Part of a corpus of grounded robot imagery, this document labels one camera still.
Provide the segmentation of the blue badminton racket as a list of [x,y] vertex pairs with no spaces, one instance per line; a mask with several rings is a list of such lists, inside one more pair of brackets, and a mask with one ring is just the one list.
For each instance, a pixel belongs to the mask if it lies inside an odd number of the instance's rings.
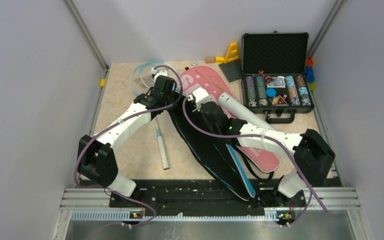
[[167,155],[164,137],[160,129],[158,117],[155,118],[155,125],[156,125],[156,138],[157,138],[157,143],[158,143],[159,152],[160,152],[161,166],[162,166],[162,169],[166,171],[170,169],[170,163]]
[[158,65],[167,65],[171,67],[168,62],[162,60],[150,60],[148,62],[139,64],[133,69],[129,77],[129,87],[135,96],[140,95],[142,93],[142,90],[147,90],[153,85],[153,77],[145,73],[145,70],[152,70],[155,66]]

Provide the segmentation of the blue racket cover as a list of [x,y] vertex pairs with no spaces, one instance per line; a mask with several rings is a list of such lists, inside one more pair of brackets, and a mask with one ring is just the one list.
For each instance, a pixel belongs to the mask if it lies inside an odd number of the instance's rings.
[[198,131],[186,119],[182,96],[178,104],[169,109],[171,121],[195,160],[215,180],[244,201],[256,196],[256,191],[242,169],[238,169],[239,158],[225,139],[209,136]]

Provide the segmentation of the white shuttlecock tube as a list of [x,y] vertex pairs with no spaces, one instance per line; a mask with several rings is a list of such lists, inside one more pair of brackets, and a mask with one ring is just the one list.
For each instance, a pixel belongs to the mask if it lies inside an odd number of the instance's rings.
[[222,93],[218,97],[217,101],[225,110],[227,110],[236,118],[245,120],[248,123],[263,129],[275,130],[269,123],[258,117],[255,113],[246,108],[235,97],[228,94],[227,92]]

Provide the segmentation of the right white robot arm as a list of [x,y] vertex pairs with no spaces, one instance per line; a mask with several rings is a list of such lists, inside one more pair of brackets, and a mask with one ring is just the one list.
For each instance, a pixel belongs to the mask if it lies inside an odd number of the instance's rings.
[[208,128],[202,133],[227,139],[234,146],[284,154],[290,159],[295,170],[287,174],[273,192],[277,205],[287,206],[294,195],[305,188],[320,199],[314,188],[324,185],[336,155],[317,131],[287,133],[260,127],[248,120],[228,117],[213,101],[197,103],[196,109]]

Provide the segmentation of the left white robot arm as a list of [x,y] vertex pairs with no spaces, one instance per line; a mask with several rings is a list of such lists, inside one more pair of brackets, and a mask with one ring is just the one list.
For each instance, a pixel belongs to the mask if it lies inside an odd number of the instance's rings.
[[135,190],[137,184],[119,171],[116,153],[138,129],[174,106],[176,86],[173,78],[157,76],[154,86],[138,95],[110,126],[94,136],[84,135],[78,145],[76,173],[121,194],[127,206],[136,206],[141,194]]

